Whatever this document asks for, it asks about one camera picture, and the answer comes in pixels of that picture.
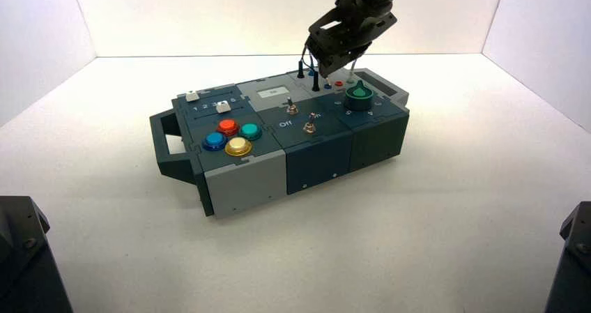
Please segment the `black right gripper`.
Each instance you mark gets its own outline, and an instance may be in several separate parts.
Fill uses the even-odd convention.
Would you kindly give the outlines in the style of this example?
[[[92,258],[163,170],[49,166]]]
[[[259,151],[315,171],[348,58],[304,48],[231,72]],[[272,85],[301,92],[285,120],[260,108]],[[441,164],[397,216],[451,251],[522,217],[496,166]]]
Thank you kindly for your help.
[[[319,74],[327,78],[360,58],[377,37],[396,23],[391,12],[372,17],[334,8],[309,27],[306,48],[318,61]]]

